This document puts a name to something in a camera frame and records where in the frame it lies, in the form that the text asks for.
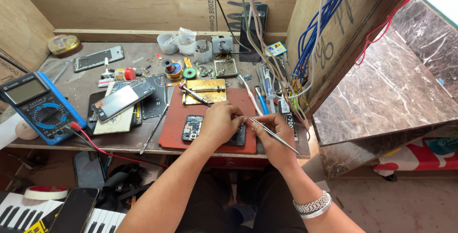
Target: piano keyboard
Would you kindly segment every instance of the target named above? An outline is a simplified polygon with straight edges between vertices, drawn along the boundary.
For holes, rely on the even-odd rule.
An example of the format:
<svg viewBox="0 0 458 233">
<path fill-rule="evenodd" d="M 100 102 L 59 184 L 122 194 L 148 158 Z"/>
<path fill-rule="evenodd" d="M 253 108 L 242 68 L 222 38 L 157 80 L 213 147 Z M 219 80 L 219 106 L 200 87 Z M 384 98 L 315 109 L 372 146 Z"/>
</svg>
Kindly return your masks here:
<svg viewBox="0 0 458 233">
<path fill-rule="evenodd" d="M 22 233 L 64 203 L 26 199 L 24 195 L 4 191 L 0 191 L 0 202 L 0 233 Z M 115 233 L 124 217 L 124 213 L 95 208 L 82 232 Z"/>
</svg>

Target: wooden workbench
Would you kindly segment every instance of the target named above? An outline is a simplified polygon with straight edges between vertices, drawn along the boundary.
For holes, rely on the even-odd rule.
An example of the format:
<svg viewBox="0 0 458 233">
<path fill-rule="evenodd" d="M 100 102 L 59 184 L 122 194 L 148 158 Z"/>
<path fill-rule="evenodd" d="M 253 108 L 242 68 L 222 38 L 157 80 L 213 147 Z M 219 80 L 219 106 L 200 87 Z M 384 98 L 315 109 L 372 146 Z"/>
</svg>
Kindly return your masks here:
<svg viewBox="0 0 458 233">
<path fill-rule="evenodd" d="M 125 59 L 110 63 L 109 68 L 123 68 L 123 67 L 137 67 L 145 68 L 149 64 L 152 65 L 150 73 L 164 73 L 161 61 L 158 60 L 156 55 L 161 53 L 159 45 L 157 43 L 108 43 L 108 42 L 84 42 L 83 49 L 76 55 L 68 57 L 64 60 L 56 59 L 51 55 L 43 63 L 39 71 L 45 72 L 52 80 L 65 66 L 65 60 L 69 61 L 82 55 L 88 55 L 94 52 L 112 48 L 121 45 L 124 49 Z M 156 62 L 147 61 L 149 58 L 154 57 Z M 173 55 L 164 55 L 164 59 L 173 59 L 175 61 L 183 60 L 183 56 L 178 52 Z M 235 57 L 237 62 L 237 69 L 239 74 L 252 74 L 253 79 L 247 80 L 250 88 L 254 88 L 258 85 L 258 81 L 255 76 L 255 67 L 260 66 L 260 63 L 256 66 L 252 63 L 239 62 L 238 55 Z M 213 68 L 213 60 L 205 64 L 208 69 Z M 73 72 L 73 67 L 69 67 L 55 83 L 61 93 L 68 97 L 68 101 L 73 105 L 76 111 L 86 120 L 89 107 L 89 96 L 93 93 L 100 92 L 104 89 L 98 88 L 98 80 L 100 74 L 105 72 L 105 66 L 95 67 L 79 73 Z M 241 88 L 241 84 L 238 83 L 237 78 L 226 79 L 232 85 L 230 87 Z M 172 96 L 173 87 L 168 88 L 168 98 Z M 147 137 L 151 133 L 154 125 L 157 123 L 158 118 L 143 120 L 143 124 L 136 128 L 131 128 L 129 132 L 125 133 L 112 133 L 97 135 L 92 137 L 94 143 L 104 149 L 105 151 L 115 152 L 140 152 L 143 144 Z M 146 148 L 145 153 L 154 154 L 173 154 L 179 155 L 184 150 L 162 148 L 157 140 L 159 138 L 164 119 L 162 119 L 157 130 L 155 131 L 152 139 Z M 310 151 L 307 143 L 307 135 L 305 128 L 300 124 L 296 123 L 299 141 L 297 142 L 296 148 L 300 155 L 298 159 L 309 159 Z M 71 137 L 58 145 L 49 146 L 41 138 L 34 140 L 21 140 L 17 139 L 8 147 L 15 148 L 32 148 L 32 149 L 61 149 L 61 150 L 92 150 L 82 140 L 77 137 Z M 215 153 L 214 156 L 222 157 L 239 157 L 239 158 L 266 158 L 264 148 L 260 141 L 256 145 L 256 154 L 235 154 L 235 153 Z"/>
</svg>

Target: black cable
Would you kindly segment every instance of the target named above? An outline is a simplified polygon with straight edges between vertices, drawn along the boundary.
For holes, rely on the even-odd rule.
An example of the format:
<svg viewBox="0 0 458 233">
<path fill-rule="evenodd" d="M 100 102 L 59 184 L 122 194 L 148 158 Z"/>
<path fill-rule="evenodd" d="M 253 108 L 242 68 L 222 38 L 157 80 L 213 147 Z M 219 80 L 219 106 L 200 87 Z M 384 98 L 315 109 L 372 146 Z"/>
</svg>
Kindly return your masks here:
<svg viewBox="0 0 458 233">
<path fill-rule="evenodd" d="M 91 143 L 89 143 L 89 141 L 87 141 L 82 135 L 78 134 L 77 132 L 73 132 L 73 134 L 77 135 L 79 138 L 81 138 L 90 148 L 94 149 L 95 151 L 99 151 L 96 148 L 94 148 L 94 146 Z M 149 163 L 149 164 L 152 164 L 152 165 L 156 165 L 156 166 L 159 166 L 159 167 L 168 168 L 166 166 L 163 166 L 162 164 L 158 164 L 158 163 L 155 163 L 155 162 L 140 160 L 140 159 L 137 159 L 137 158 L 134 158 L 134 159 L 138 160 L 138 161 L 146 162 L 146 163 Z"/>
<path fill-rule="evenodd" d="M 8 59 L 7 57 L 3 56 L 0 54 L 0 58 L 6 60 L 7 62 L 9 62 L 11 65 L 15 66 L 17 69 L 19 69 L 20 71 L 24 72 L 24 73 L 28 73 L 27 70 L 25 70 L 24 68 L 22 68 L 20 65 L 16 64 L 15 62 L 13 62 L 12 60 Z"/>
<path fill-rule="evenodd" d="M 232 32 L 232 29 L 230 28 L 230 25 L 229 25 L 229 22 L 228 20 L 226 19 L 226 15 L 224 14 L 224 11 L 223 11 L 223 8 L 221 7 L 221 3 L 219 2 L 219 0 L 216 0 L 216 2 L 218 3 L 218 6 L 219 8 L 221 9 L 221 13 L 223 14 L 223 17 L 224 17 L 224 20 L 226 21 L 226 24 L 228 25 L 228 28 L 229 28 L 229 31 L 230 33 L 232 34 L 232 37 L 235 39 L 235 41 L 237 41 L 237 43 L 243 47 L 244 49 L 248 50 L 247 52 L 230 52 L 232 54 L 246 54 L 246 53 L 250 53 L 251 52 L 251 49 L 246 47 L 245 45 L 243 45 L 242 43 L 239 42 L 239 40 L 237 40 L 237 38 L 234 36 L 234 33 Z"/>
</svg>

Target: box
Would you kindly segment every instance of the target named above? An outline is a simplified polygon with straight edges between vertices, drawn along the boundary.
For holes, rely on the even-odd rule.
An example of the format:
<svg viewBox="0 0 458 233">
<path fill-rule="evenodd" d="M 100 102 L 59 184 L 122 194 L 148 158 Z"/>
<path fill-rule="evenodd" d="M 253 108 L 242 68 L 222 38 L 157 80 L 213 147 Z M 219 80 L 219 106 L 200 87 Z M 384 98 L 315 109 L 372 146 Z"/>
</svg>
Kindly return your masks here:
<svg viewBox="0 0 458 233">
<path fill-rule="evenodd" d="M 0 85 L 18 78 L 24 74 L 25 73 L 20 71 L 17 67 L 0 58 Z M 0 101 L 0 113 L 3 113 L 8 106 L 9 104 L 6 102 Z"/>
</svg>

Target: hand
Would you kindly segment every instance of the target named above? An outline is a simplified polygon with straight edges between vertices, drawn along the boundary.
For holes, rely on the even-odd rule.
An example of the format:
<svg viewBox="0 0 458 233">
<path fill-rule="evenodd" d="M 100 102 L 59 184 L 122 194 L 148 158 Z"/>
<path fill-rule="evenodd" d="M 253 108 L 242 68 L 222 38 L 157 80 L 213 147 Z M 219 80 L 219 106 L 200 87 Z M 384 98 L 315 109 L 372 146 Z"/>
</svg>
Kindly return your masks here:
<svg viewBox="0 0 458 233">
<path fill-rule="evenodd" d="M 257 121 L 274 132 L 277 136 L 287 142 L 290 146 L 295 147 L 294 130 L 288 126 L 280 113 L 271 113 L 268 115 L 255 118 Z M 267 159 L 280 172 L 298 166 L 296 153 L 289 149 L 286 145 L 269 135 L 267 131 L 258 123 L 253 122 L 251 127 L 256 132 L 260 141 L 266 150 Z"/>
<path fill-rule="evenodd" d="M 230 101 L 217 102 L 205 112 L 198 138 L 204 138 L 214 144 L 212 146 L 215 146 L 215 151 L 229 141 L 247 119 L 248 117 L 244 116 L 237 106 L 231 105 Z"/>
</svg>

